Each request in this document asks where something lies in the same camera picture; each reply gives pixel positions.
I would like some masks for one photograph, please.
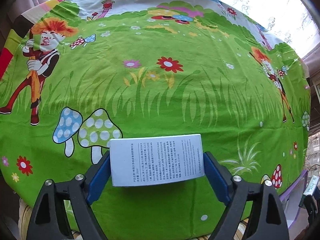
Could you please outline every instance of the red pants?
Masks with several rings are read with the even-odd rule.
[[[38,78],[39,78],[39,82],[40,82],[40,93],[41,93],[46,77],[43,76],[43,75],[40,75],[40,76],[38,76]],[[17,99],[17,97],[18,97],[19,93],[21,92],[21,90],[23,90],[26,86],[30,86],[30,85],[31,85],[31,77],[26,78],[24,81],[22,81],[21,84],[17,87],[17,89],[13,92],[13,94],[10,97],[9,102],[6,105],[6,107],[9,108],[9,109],[12,109],[13,103]],[[35,108],[32,108],[31,115],[37,115],[38,114],[38,107],[39,107],[39,105],[37,107],[35,107]]]

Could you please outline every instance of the mushroom stem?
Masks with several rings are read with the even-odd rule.
[[[92,146],[91,147],[91,161],[93,164],[97,164],[102,158],[102,149],[101,146]]]
[[[73,143],[73,138],[70,137],[68,140],[66,140],[66,147],[64,148],[64,154],[67,157],[71,157],[71,155],[73,154],[74,149],[75,149],[75,145]]]

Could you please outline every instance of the orange hair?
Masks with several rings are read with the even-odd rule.
[[[78,28],[68,26],[68,22],[65,20],[57,17],[49,17],[33,25],[31,31],[33,34],[41,34],[43,31],[49,31],[71,37],[78,32]]]
[[[252,49],[252,56],[255,58],[256,61],[258,61],[259,63],[261,63],[263,60],[270,62],[270,59],[268,58],[268,56],[262,53],[260,49],[258,49],[257,47],[251,47],[251,49]]]

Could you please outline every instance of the silver bolt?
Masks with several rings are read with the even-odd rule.
[[[76,175],[76,180],[81,180],[81,179],[83,179],[83,178],[84,178],[84,176],[83,176],[82,174]]]
[[[235,175],[235,176],[233,176],[233,180],[236,181],[236,182],[239,182],[239,181],[242,180],[242,178],[240,176],[238,176],[238,175]]]
[[[51,179],[47,179],[44,184],[46,186],[50,186],[52,184],[52,180]]]
[[[272,186],[272,182],[270,180],[265,180],[264,184],[266,184],[268,187]]]

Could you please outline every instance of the flower center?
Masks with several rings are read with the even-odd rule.
[[[166,67],[172,67],[172,63],[169,62],[169,61],[165,61],[165,62],[163,62],[163,64],[164,64]]]

